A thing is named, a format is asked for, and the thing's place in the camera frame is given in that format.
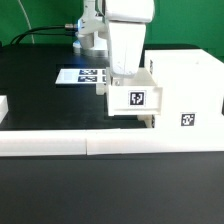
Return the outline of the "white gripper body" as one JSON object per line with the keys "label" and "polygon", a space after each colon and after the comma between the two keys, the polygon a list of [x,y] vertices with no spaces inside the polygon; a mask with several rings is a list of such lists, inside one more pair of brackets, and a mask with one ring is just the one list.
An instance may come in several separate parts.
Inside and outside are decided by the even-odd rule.
{"label": "white gripper body", "polygon": [[133,77],[140,64],[146,25],[154,17],[154,0],[103,0],[102,9],[111,75]]}

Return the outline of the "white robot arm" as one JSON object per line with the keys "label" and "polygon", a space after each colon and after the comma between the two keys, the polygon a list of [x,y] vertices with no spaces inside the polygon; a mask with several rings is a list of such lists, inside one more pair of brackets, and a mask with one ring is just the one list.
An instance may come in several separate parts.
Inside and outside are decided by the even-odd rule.
{"label": "white robot arm", "polygon": [[87,0],[76,36],[84,51],[106,50],[111,84],[135,85],[146,26],[155,14],[154,0]]}

